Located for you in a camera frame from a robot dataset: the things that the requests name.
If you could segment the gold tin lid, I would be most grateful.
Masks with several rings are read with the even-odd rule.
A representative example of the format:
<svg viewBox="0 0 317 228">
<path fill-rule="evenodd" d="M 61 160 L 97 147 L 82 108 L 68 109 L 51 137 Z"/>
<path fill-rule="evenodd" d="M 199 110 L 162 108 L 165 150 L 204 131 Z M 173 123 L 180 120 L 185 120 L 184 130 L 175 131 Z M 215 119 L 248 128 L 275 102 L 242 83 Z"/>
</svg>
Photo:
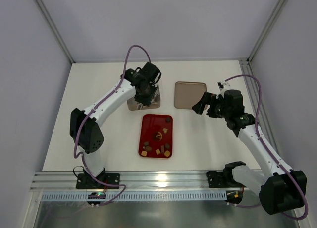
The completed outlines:
<svg viewBox="0 0 317 228">
<path fill-rule="evenodd" d="M 206 91 L 205 83 L 178 81 L 174 88 L 174 106 L 177 109 L 191 110 Z"/>
</svg>

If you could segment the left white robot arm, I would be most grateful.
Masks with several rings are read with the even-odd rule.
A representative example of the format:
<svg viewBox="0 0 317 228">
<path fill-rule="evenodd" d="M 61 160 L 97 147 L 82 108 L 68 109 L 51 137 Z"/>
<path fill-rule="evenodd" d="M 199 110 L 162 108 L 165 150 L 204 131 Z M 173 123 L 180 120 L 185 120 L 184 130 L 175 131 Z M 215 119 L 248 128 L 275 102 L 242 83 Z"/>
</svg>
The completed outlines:
<svg viewBox="0 0 317 228">
<path fill-rule="evenodd" d="M 70 136 L 74 140 L 74 157 L 86 160 L 77 175 L 77 189 L 118 189 L 119 182 L 107 175 L 99 148 L 104 142 L 101 126 L 122 104 L 133 101 L 137 109 L 149 107 L 158 94 L 161 71 L 147 62 L 142 68 L 128 69 L 116 85 L 91 106 L 75 108 L 70 116 Z"/>
</svg>

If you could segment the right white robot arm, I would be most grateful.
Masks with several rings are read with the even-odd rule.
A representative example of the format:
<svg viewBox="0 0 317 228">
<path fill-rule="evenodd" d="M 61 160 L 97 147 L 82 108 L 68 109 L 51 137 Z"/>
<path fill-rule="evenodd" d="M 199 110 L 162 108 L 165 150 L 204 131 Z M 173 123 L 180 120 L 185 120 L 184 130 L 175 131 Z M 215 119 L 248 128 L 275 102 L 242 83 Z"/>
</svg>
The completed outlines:
<svg viewBox="0 0 317 228">
<path fill-rule="evenodd" d="M 305 174 L 293 170 L 268 143 L 255 118 L 245 112 L 241 92 L 233 89 L 223 90 L 219 95 L 205 92 L 192 110 L 202 114 L 205 106 L 209 106 L 209 118 L 226 121 L 227 127 L 245 144 L 262 170 L 262 174 L 258 174 L 244 162 L 232 162 L 224 168 L 227 181 L 253 191 L 270 215 L 304 207 L 302 217 L 305 218 L 308 213 Z"/>
</svg>

